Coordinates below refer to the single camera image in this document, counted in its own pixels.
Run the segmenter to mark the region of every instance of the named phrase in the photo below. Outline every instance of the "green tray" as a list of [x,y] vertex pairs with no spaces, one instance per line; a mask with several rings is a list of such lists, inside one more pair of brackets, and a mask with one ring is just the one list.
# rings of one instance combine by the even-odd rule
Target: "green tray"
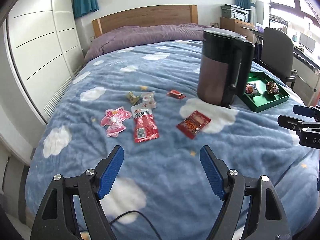
[[271,77],[263,72],[250,72],[248,83],[256,83],[257,89],[261,96],[249,97],[244,94],[240,99],[254,112],[261,112],[273,106],[279,105],[288,100],[289,94],[281,87],[279,87],[279,95],[268,95],[266,92],[266,84],[269,81],[274,81]]

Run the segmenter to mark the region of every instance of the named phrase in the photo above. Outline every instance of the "office chair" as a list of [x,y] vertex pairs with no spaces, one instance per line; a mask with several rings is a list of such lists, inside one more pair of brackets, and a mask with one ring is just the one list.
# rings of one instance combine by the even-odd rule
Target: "office chair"
[[287,34],[274,28],[265,28],[259,64],[293,89],[296,70],[292,69],[294,45]]

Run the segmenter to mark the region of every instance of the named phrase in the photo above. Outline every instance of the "snack package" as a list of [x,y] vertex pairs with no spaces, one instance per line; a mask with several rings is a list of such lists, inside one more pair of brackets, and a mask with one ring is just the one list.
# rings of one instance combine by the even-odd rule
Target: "snack package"
[[141,96],[135,96],[134,93],[132,91],[130,91],[127,94],[127,98],[129,99],[130,103],[134,106],[136,103],[138,103],[139,99]]
[[141,97],[142,97],[142,101],[143,102],[148,102],[149,107],[151,108],[156,108],[156,101],[154,99],[155,96],[155,92],[146,92],[146,93],[142,93]]
[[249,97],[254,97],[256,95],[259,94],[258,89],[257,89],[257,84],[247,84],[247,86],[245,87],[245,93],[249,96]]
[[105,117],[101,120],[100,125],[103,127],[109,125],[106,133],[110,137],[118,137],[119,133],[126,129],[122,122],[126,119],[131,118],[132,114],[126,111],[123,106],[114,109],[108,109]]
[[193,139],[203,127],[205,127],[211,119],[197,110],[189,115],[184,121],[177,125],[177,128],[182,131],[187,137]]
[[279,88],[278,88],[276,82],[273,82],[273,81],[269,81],[266,84],[266,90],[267,90],[268,94],[272,94],[272,95],[279,95],[280,94]]
[[136,123],[134,142],[139,143],[159,137],[158,128],[148,102],[142,102],[141,104],[132,106],[131,112]]
[[183,99],[185,98],[186,96],[182,93],[180,93],[179,91],[177,90],[171,90],[167,93],[167,96],[169,97],[173,97],[173,98],[177,98],[177,99]]

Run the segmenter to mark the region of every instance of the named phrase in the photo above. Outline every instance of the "white wardrobe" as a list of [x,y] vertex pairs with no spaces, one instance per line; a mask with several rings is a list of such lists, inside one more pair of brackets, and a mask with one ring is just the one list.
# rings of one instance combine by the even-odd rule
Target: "white wardrobe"
[[84,66],[71,0],[18,0],[7,18],[7,35],[20,82],[47,122]]

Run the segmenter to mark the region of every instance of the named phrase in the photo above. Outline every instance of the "red snack packet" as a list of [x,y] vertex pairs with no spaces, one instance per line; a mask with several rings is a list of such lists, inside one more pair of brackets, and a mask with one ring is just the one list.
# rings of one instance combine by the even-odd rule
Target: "red snack packet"
[[193,139],[198,132],[205,127],[211,119],[201,114],[197,110],[189,115],[184,121],[177,125],[177,128],[182,131],[187,137]]
[[144,142],[159,137],[158,128],[153,120],[152,110],[150,108],[131,107],[131,111],[136,123],[134,131],[134,142]]
[[185,98],[186,96],[182,93],[180,93],[179,91],[177,90],[171,90],[167,93],[167,96],[169,97],[173,97],[173,98],[177,98],[177,99],[183,99]]

